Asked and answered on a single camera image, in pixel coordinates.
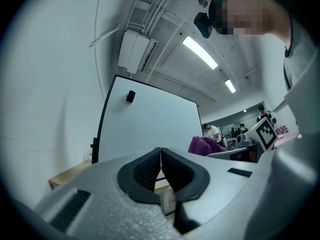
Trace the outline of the white pipe bundle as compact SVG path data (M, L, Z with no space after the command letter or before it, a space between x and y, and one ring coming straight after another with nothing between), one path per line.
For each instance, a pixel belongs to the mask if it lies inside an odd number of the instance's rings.
M151 36L173 0L134 0L125 28Z

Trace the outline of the white air conditioner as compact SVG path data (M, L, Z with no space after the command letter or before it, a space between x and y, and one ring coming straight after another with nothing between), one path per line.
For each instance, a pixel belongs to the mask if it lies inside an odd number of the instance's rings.
M130 74L143 72L148 69L160 45L157 40L128 29L123 35L118 66Z

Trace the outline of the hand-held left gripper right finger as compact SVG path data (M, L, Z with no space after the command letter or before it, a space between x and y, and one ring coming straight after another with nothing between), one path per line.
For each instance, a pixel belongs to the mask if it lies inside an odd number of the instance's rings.
M217 215L256 169L252 162L161 149L161 169L175 195L174 227L186 234Z

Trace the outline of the person's right forearm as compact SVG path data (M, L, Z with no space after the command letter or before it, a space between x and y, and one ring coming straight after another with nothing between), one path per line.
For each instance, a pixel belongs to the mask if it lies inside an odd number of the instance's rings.
M296 139L298 137L298 135L299 135L299 133L297 133L297 132L295 132L295 133L287 132L287 133L280 134L278 136L278 140L275 142L275 144L273 146L273 149L275 150L276 148L283 145L284 143Z

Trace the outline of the person's grey shirt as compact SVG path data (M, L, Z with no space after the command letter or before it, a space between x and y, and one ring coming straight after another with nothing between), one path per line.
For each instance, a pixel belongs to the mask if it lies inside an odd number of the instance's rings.
M276 113L279 124L292 132L320 132L320 44L289 18L289 45L279 37L254 37L261 70L264 101L269 110L288 102Z

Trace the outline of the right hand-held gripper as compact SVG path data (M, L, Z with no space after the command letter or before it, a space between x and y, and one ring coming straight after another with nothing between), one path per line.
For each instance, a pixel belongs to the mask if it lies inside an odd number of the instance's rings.
M246 152L250 147L257 147L256 160L257 163L264 152L271 151L274 147L278 136L272 127L270 121L265 117L256 123L250 130L236 137L237 148L228 149L223 152L208 154L207 157L222 160L240 160L242 153Z

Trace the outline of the wooden table white legs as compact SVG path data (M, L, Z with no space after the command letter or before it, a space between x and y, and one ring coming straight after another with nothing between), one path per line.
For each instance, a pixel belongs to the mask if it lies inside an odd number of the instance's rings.
M91 160L85 160L82 163L50 178L48 184L50 189L54 189L66 184L79 174L81 174L86 168L92 165ZM165 178L162 171L160 171L154 187L154 192L159 195L161 208L165 216L170 216L176 210L176 200L174 196L173 189L171 188L169 182Z

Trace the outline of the black whiteboard eraser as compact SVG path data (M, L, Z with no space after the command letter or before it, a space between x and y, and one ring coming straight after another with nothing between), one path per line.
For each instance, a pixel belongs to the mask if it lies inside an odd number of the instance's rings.
M126 101L127 103L129 103L129 104L132 104L133 101L134 101L134 99L135 99L135 96L136 96L136 92L133 91L133 90L130 90L130 91L128 92L128 95L127 95L125 101Z

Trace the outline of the whiteboard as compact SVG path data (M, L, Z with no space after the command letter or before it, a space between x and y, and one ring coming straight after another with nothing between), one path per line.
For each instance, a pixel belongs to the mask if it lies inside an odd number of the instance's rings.
M133 103L126 102L130 90L135 92ZM115 75L92 144L92 163L154 148L187 151L192 138L202 135L195 102Z

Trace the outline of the purple cloth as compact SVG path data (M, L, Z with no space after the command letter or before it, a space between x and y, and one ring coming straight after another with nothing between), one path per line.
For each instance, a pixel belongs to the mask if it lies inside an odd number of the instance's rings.
M209 154L227 152L214 138L195 136L192 138L188 152L195 155L207 156Z

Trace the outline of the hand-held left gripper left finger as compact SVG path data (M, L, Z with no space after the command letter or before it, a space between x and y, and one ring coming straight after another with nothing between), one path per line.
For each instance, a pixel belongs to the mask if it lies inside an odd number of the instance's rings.
M77 240L177 240L154 192L160 155L155 148L95 163L44 197L35 212Z

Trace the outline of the long ceiling light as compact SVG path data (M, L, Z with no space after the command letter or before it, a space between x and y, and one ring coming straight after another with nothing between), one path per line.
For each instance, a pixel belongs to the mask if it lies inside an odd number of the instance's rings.
M230 79L227 79L224 83L227 86L227 88L231 91L231 93L236 92L236 88L234 87L234 85Z
M193 38L187 36L182 43L200 57L212 70L218 67L217 62Z

